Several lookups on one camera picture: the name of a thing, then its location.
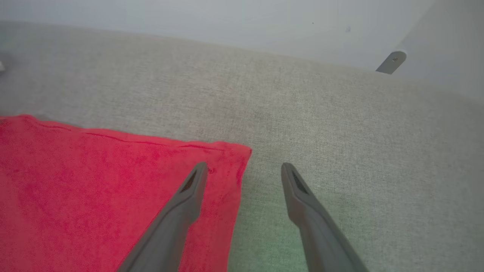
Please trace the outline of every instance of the white wall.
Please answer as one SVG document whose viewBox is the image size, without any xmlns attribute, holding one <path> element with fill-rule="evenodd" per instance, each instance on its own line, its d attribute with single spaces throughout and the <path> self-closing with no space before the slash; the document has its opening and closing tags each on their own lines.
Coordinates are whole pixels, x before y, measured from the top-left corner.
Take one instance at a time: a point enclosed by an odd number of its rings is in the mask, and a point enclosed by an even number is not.
<svg viewBox="0 0 484 272">
<path fill-rule="evenodd" d="M 0 19 L 175 36 L 375 70 L 435 0 L 0 0 Z"/>
<path fill-rule="evenodd" d="M 408 56 L 393 75 L 484 103 L 483 0 L 438 0 L 395 49 Z"/>
</svg>

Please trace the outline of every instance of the red cloth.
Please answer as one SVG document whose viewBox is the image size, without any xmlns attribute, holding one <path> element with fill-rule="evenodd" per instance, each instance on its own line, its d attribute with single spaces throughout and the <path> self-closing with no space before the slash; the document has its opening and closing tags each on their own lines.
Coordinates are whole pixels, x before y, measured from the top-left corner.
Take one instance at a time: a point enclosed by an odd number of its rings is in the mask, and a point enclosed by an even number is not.
<svg viewBox="0 0 484 272">
<path fill-rule="evenodd" d="M 180 271 L 226 271 L 249 147 L 0 117 L 0 271 L 115 271 L 193 166 L 209 174 Z"/>
</svg>

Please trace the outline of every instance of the gray fabric surface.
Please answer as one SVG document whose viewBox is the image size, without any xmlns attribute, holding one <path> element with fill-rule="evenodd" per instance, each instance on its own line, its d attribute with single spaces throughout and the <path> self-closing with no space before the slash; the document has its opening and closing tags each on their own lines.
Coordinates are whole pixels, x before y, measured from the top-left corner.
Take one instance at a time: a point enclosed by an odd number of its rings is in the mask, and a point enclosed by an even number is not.
<svg viewBox="0 0 484 272">
<path fill-rule="evenodd" d="M 3 114 L 248 145 L 229 271 L 305 271 L 292 162 L 371 271 L 482 271 L 484 108 L 389 75 L 136 34 L 0 23 Z"/>
</svg>

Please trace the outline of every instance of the red towel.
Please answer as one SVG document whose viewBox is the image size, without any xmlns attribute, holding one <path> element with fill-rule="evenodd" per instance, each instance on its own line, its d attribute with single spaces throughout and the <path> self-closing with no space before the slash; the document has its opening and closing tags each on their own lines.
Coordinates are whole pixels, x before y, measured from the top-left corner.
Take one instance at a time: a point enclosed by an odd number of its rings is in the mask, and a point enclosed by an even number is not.
<svg viewBox="0 0 484 272">
<path fill-rule="evenodd" d="M 0 271 L 115 271 L 196 163 L 180 271 L 226 271 L 249 147 L 0 117 Z"/>
</svg>

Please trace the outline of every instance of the wrinkle in red cloth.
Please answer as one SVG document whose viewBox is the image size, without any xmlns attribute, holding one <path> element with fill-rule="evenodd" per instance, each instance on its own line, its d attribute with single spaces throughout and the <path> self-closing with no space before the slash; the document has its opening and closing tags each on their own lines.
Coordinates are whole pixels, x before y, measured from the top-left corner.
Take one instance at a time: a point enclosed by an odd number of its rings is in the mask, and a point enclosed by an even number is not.
<svg viewBox="0 0 484 272">
<path fill-rule="evenodd" d="M 198 162 L 179 271 L 227 270 L 249 147 L 0 117 L 0 271 L 115 271 Z"/>
</svg>

